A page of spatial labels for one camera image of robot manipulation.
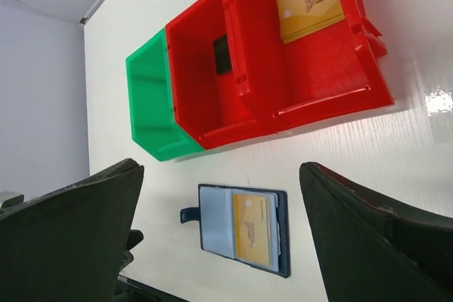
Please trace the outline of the gold VIP card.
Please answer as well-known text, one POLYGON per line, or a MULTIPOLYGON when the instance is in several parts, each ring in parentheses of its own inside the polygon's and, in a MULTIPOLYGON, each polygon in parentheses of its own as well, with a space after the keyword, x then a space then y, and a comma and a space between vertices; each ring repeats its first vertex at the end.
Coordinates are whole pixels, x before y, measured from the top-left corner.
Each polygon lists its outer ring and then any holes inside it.
POLYGON ((236 256, 262 267, 272 265, 269 203, 261 194, 234 194, 236 256))

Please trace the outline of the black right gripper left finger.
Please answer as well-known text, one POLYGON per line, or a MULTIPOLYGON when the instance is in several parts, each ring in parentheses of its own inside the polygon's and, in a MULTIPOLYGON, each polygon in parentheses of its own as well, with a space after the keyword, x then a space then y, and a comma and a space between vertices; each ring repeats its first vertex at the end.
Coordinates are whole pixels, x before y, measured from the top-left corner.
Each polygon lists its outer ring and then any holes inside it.
POLYGON ((130 230, 144 166, 127 158, 1 212, 2 301, 111 301, 117 233, 130 230))

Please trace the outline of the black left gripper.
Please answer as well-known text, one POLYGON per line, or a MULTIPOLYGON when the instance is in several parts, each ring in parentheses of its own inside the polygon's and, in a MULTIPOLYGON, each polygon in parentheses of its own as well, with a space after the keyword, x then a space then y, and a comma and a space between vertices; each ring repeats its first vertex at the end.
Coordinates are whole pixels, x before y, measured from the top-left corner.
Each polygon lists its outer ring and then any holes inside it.
POLYGON ((144 234, 141 230, 130 229, 119 231, 117 236, 116 269, 119 274, 134 260, 132 249, 144 240, 144 234))

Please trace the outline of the blue leather card holder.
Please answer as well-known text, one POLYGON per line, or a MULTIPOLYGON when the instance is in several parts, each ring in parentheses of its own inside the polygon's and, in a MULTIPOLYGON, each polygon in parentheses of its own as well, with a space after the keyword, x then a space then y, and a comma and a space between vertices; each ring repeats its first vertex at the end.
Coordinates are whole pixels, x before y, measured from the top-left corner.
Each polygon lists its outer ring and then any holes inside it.
POLYGON ((288 278, 291 274, 287 193, 283 190, 198 185, 198 205, 181 209, 196 221, 202 250, 288 278))

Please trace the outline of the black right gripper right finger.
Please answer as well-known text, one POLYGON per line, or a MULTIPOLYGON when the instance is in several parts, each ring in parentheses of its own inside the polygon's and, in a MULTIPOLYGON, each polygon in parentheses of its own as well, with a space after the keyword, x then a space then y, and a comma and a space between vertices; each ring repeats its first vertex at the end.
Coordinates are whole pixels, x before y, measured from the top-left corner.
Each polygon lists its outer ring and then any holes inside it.
POLYGON ((329 301, 451 301, 452 219, 300 165, 329 301))

